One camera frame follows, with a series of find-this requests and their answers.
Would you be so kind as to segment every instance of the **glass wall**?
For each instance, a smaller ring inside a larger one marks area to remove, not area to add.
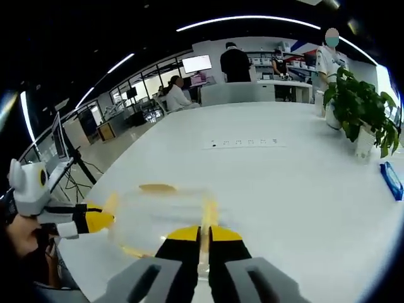
[[[87,107],[91,110],[91,113],[93,114],[95,123],[97,123],[97,126],[100,125],[103,120],[102,120],[102,115],[100,108],[98,107],[97,102],[92,102],[87,105]]]
[[[187,57],[193,57],[191,51],[187,54],[183,54],[181,56],[158,63],[151,68],[148,68],[147,70],[133,76],[129,80],[126,80],[124,83],[121,83],[110,92],[112,100],[114,103],[121,100],[126,100],[126,92],[129,90],[129,88],[135,87],[137,96],[129,99],[127,102],[125,102],[125,105],[129,106],[138,102],[147,102],[149,98],[153,98],[157,95],[158,89],[161,86],[168,86],[171,77],[178,75],[182,76],[183,78],[188,78],[195,74],[186,74],[184,71],[182,59]]]
[[[119,94],[118,87],[113,89],[110,92],[110,95],[111,95],[112,101],[114,101],[114,103],[118,103],[119,101],[122,100],[121,95]]]
[[[126,81],[126,82],[124,82],[124,83],[122,83],[121,85],[118,86],[118,90],[119,90],[119,93],[121,93],[121,98],[122,98],[122,100],[127,100],[127,101],[125,102],[125,106],[126,106],[126,107],[128,107],[128,106],[130,106],[132,103],[134,103],[134,98],[130,98],[130,99],[128,100],[128,97],[127,97],[127,95],[126,95],[126,92],[127,92],[128,90],[130,90],[130,89],[131,89],[131,87],[129,86],[129,81]]]
[[[136,88],[137,95],[134,98],[135,103],[147,97],[146,86],[143,83],[140,74],[137,74],[135,77],[129,79],[129,84],[131,85],[131,88]]]
[[[158,92],[158,88],[162,85],[160,77],[158,76],[157,67],[154,66],[142,72],[145,79],[145,85],[148,93],[148,97],[152,98],[154,94]]]

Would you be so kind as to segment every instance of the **wall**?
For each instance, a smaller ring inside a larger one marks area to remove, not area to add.
[[[231,39],[223,39],[216,41],[204,41],[197,44],[193,44],[194,56],[200,56],[208,54],[212,63],[212,69],[207,70],[205,73],[207,76],[213,76],[217,83],[224,83],[223,73],[220,67],[220,56],[226,51],[225,44],[227,42],[234,42],[238,48],[245,52],[253,51],[273,51],[276,49],[280,42],[289,42],[290,46],[293,46],[296,40],[285,39],[278,37],[238,37]],[[306,52],[313,51],[318,48],[318,45],[306,43],[296,49],[294,52],[304,54]],[[372,64],[354,61],[348,59],[349,69],[359,79],[372,83],[377,89],[377,73],[376,67]]]
[[[226,43],[233,42],[245,52],[273,51],[281,41],[294,45],[296,40],[278,37],[238,37],[216,41],[204,41],[192,45],[194,56],[210,56],[212,68],[206,71],[207,76],[213,76],[217,83],[224,83],[223,73],[220,67],[220,56],[226,51]],[[305,44],[295,52],[307,52],[317,48],[314,44]]]
[[[351,60],[348,58],[349,70],[355,75],[359,81],[365,81],[373,84],[377,91],[377,73],[375,65]]]

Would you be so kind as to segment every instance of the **man in black shirt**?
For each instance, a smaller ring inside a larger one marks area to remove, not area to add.
[[[227,82],[251,82],[251,64],[247,54],[239,50],[233,42],[227,42],[226,49],[220,57],[220,65],[227,75]]]

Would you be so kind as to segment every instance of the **computer monitor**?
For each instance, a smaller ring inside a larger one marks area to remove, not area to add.
[[[53,140],[55,141],[57,156],[61,161],[69,160],[68,148],[64,142],[61,116],[59,112],[57,112],[55,119],[52,124],[52,135]]]
[[[126,98],[134,98],[135,96],[138,95],[138,92],[136,91],[136,87],[132,87],[130,90],[126,92]]]
[[[209,55],[186,58],[182,60],[182,64],[187,74],[212,68]]]

